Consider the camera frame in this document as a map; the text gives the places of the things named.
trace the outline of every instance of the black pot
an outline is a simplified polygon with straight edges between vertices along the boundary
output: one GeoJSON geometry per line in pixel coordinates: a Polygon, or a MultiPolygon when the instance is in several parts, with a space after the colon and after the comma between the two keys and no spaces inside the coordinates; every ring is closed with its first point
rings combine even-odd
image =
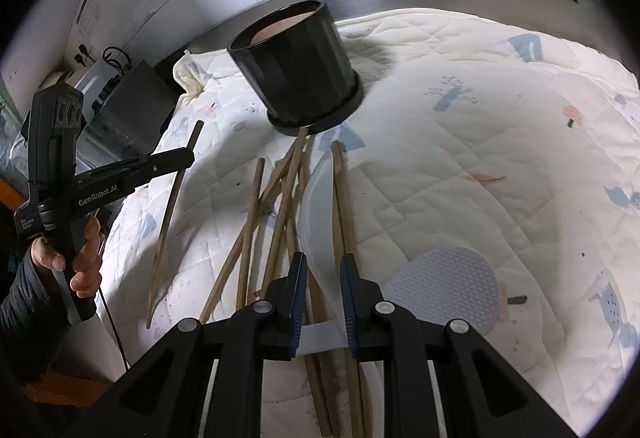
{"type": "Polygon", "coordinates": [[[263,17],[228,52],[284,134],[337,126],[362,101],[360,78],[323,2],[302,1],[263,17]]]}

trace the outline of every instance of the quilted blanket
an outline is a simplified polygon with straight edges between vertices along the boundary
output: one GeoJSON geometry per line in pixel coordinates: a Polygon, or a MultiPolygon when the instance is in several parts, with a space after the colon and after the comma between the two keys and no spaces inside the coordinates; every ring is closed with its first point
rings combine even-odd
{"type": "MultiPolygon", "coordinates": [[[[366,96],[315,137],[311,160],[333,140],[347,150],[362,275],[384,286],[438,246],[480,253],[504,297],[517,299],[500,306],[486,338],[586,433],[639,346],[635,77],[575,42],[440,10],[369,15],[338,30],[366,96]]],[[[225,51],[186,53],[174,76],[186,93],[157,151],[184,146],[197,120],[205,126],[150,330],[149,269],[173,176],[126,199],[104,255],[102,285],[130,362],[199,315],[244,224],[255,159],[266,158],[268,177],[292,142],[225,51]]],[[[274,214],[261,219],[253,284],[273,225],[274,214]]],[[[214,319],[233,313],[236,281],[237,271],[214,319]]],[[[348,436],[344,371],[336,382],[348,436]]],[[[266,436],[319,436],[300,359],[268,364],[263,404],[266,436]]]]}

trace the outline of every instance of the metal screw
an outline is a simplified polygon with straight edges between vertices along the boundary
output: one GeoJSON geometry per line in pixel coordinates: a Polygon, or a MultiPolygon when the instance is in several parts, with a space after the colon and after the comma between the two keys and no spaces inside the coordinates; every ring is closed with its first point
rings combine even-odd
{"type": "Polygon", "coordinates": [[[269,301],[256,301],[254,303],[254,312],[256,313],[268,313],[273,310],[273,304],[269,301]]]}
{"type": "Polygon", "coordinates": [[[191,318],[191,317],[189,317],[187,319],[182,319],[178,323],[178,329],[182,333],[193,332],[194,329],[196,329],[197,327],[198,327],[198,321],[196,319],[191,318]]]}
{"type": "Polygon", "coordinates": [[[380,301],[376,304],[376,312],[382,313],[383,315],[389,315],[393,313],[395,309],[394,304],[389,301],[380,301]]]}
{"type": "Polygon", "coordinates": [[[469,323],[462,319],[453,319],[449,323],[449,328],[451,328],[451,331],[454,333],[464,334],[469,331],[469,323]]]}

